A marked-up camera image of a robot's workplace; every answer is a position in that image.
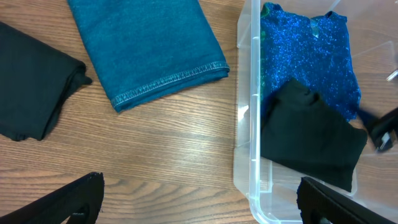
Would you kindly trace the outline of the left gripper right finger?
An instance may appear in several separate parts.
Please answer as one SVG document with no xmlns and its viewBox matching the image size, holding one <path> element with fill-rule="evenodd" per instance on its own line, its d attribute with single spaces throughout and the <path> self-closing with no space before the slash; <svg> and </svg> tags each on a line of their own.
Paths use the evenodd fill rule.
<svg viewBox="0 0 398 224">
<path fill-rule="evenodd" d="M 301 178 L 297 205 L 303 224 L 394 224 L 311 177 Z"/>
</svg>

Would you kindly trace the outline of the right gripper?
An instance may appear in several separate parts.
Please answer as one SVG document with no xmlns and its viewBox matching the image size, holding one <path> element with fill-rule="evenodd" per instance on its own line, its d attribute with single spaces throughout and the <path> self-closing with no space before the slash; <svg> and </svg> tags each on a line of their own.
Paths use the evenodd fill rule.
<svg viewBox="0 0 398 224">
<path fill-rule="evenodd" d="M 386 152 L 397 142 L 397 108 L 382 117 L 361 108 L 357 114 L 374 144 L 376 152 Z"/>
</svg>

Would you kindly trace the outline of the blue sparkly cloth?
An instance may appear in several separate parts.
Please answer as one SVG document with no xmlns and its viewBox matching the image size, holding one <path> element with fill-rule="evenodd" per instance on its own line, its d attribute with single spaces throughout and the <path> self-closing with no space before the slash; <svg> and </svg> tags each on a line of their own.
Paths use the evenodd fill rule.
<svg viewBox="0 0 398 224">
<path fill-rule="evenodd" d="M 272 2 L 260 19 L 261 103 L 291 78 L 318 92 L 347 120 L 355 119 L 361 90 L 353 71 L 347 18 L 333 11 L 305 17 Z"/>
</svg>

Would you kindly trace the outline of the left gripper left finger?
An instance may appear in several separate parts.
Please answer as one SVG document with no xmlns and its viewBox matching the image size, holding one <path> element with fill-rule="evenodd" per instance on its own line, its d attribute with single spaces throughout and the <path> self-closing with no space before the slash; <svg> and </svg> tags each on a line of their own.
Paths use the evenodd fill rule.
<svg viewBox="0 0 398 224">
<path fill-rule="evenodd" d="M 104 199 L 104 176 L 90 172 L 52 193 L 1 217 L 1 223 L 95 224 Z"/>
</svg>

